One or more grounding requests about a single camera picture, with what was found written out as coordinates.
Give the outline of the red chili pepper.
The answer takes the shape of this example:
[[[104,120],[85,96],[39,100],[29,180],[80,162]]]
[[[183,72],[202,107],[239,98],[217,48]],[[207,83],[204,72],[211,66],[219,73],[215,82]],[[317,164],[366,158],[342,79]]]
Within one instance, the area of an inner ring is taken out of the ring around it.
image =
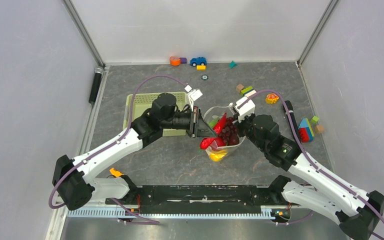
[[[218,123],[215,125],[214,128],[212,128],[214,130],[214,132],[216,133],[216,137],[206,137],[204,138],[201,143],[200,143],[200,148],[202,150],[205,150],[207,149],[208,147],[210,147],[210,144],[213,142],[213,140],[217,137],[220,137],[219,134],[222,132],[222,130],[224,129],[225,127],[225,124],[226,124],[226,121],[227,121],[227,113],[225,112],[222,117],[220,118],[220,120],[218,121]]]

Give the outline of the clear dotted zip bag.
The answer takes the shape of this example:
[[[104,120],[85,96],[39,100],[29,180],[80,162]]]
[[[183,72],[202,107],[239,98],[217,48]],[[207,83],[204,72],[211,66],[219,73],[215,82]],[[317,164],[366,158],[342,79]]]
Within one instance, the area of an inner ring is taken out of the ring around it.
[[[232,106],[213,106],[203,116],[208,125],[217,133],[216,137],[204,138],[200,148],[210,160],[220,162],[232,154],[245,140],[239,136],[238,122]]]

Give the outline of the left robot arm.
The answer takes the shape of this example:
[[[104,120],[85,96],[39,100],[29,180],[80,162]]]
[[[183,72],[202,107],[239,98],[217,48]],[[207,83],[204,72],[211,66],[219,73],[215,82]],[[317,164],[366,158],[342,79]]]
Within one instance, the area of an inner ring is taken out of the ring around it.
[[[179,110],[177,99],[161,93],[130,127],[95,149],[73,159],[56,160],[52,194],[58,193],[63,207],[77,210],[91,200],[115,198],[133,203],[137,190],[122,177],[98,178],[98,174],[122,158],[135,153],[163,136],[165,129],[184,130],[191,138],[213,138],[217,133],[203,119],[197,106]]]

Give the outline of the purple grape bunch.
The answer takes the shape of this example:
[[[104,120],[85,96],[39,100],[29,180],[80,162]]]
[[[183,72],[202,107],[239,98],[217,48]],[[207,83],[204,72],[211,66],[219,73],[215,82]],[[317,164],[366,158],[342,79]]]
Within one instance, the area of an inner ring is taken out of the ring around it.
[[[237,133],[237,128],[234,125],[234,121],[235,119],[233,117],[228,117],[224,129],[218,135],[224,140],[226,146],[235,146],[240,143],[240,137]]]

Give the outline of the green cucumber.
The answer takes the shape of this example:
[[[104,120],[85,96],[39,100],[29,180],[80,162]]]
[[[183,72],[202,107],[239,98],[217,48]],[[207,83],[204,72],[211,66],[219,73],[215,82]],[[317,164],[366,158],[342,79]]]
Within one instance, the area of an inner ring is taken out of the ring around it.
[[[216,124],[218,123],[218,121],[220,120],[220,118],[214,118],[212,120],[209,121],[208,125],[211,127],[211,128],[214,128],[216,126]]]

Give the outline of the pale green plastic basket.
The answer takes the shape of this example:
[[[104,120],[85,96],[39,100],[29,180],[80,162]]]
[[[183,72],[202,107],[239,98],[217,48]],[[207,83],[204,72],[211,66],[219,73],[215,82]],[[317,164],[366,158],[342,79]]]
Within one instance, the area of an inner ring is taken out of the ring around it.
[[[133,109],[130,110],[130,103],[132,99],[132,94],[126,97],[126,105],[125,105],[125,114],[123,119],[123,129],[125,129],[128,125],[129,117],[132,115],[132,119],[135,120],[138,118],[146,109],[152,106],[152,102],[160,95],[160,92],[156,93],[138,93],[135,95],[133,101]],[[189,100],[187,98],[187,93],[183,91],[171,92],[170,94],[174,95],[176,98],[176,104],[179,109],[183,109],[186,104],[189,104]],[[183,129],[164,129],[163,137],[178,137],[185,136],[186,130]]]

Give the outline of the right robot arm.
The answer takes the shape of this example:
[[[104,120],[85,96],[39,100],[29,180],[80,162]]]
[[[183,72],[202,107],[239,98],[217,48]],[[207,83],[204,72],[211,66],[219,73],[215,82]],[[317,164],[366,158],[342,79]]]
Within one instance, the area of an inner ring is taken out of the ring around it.
[[[316,161],[303,146],[281,135],[270,115],[234,115],[239,135],[250,140],[275,167],[305,180],[314,187],[307,190],[285,176],[279,176],[269,189],[275,204],[288,201],[317,212],[338,224],[353,240],[375,236],[377,224],[384,220],[384,195],[367,192],[343,180]]]

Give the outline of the red tomato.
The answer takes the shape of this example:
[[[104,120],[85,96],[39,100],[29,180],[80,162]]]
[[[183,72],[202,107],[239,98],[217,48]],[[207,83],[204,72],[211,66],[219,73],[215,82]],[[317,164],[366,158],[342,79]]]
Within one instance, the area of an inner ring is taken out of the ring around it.
[[[216,137],[213,142],[210,144],[209,149],[212,152],[219,152],[225,147],[226,144],[221,137]]]

